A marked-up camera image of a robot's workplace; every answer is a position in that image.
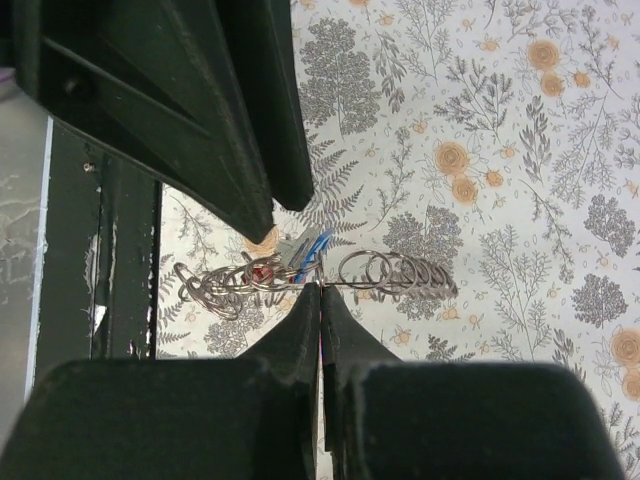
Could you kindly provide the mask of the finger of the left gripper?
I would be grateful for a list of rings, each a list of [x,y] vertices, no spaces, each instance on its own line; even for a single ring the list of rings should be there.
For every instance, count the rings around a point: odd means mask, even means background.
[[[288,1],[217,1],[271,196],[302,211],[314,195]]]

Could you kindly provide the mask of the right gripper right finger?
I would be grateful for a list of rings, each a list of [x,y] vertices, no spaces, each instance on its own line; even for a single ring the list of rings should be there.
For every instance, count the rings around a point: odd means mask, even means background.
[[[333,478],[345,479],[343,391],[349,373],[354,364],[400,359],[353,317],[336,287],[322,289],[320,339],[325,450],[331,455]]]

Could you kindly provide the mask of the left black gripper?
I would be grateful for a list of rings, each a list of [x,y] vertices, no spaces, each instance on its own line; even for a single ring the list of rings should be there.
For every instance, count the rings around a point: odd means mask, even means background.
[[[273,202],[210,1],[10,1],[16,83],[252,241]]]

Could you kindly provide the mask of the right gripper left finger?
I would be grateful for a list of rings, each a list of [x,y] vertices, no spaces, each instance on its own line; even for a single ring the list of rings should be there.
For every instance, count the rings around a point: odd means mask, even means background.
[[[247,377],[234,404],[236,479],[316,477],[319,328],[320,287],[311,283],[239,357]]]

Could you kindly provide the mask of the red key tag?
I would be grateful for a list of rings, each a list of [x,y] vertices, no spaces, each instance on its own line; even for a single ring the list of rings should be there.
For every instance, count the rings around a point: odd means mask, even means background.
[[[268,284],[273,279],[273,272],[269,268],[256,267],[252,269],[251,280],[258,284]]]

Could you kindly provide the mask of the blue key tag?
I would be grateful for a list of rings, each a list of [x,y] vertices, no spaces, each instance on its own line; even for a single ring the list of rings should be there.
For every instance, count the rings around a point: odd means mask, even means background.
[[[319,233],[316,237],[311,235],[304,238],[302,245],[298,248],[290,262],[290,266],[297,271],[291,279],[293,283],[303,283],[307,273],[314,270],[313,264],[322,259],[332,236],[333,230],[328,229]]]

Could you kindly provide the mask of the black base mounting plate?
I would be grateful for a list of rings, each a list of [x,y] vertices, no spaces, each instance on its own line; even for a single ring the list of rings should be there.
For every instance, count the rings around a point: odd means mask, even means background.
[[[161,185],[56,121],[47,141],[33,379],[73,360],[152,359]]]

